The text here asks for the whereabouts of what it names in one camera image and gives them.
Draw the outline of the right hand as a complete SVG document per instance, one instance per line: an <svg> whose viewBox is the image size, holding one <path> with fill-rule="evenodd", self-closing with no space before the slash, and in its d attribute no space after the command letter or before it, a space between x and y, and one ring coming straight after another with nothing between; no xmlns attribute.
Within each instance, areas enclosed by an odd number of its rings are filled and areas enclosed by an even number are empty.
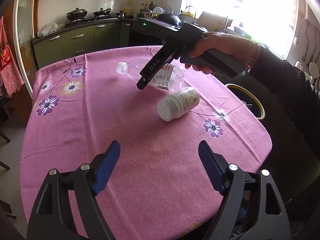
<svg viewBox="0 0 320 240"><path fill-rule="evenodd" d="M231 34L208 32L204 33L203 39L196 42L189 57L201 56L210 49L231 55L248 69L253 67L260 53L260 46L256 42Z"/></svg>

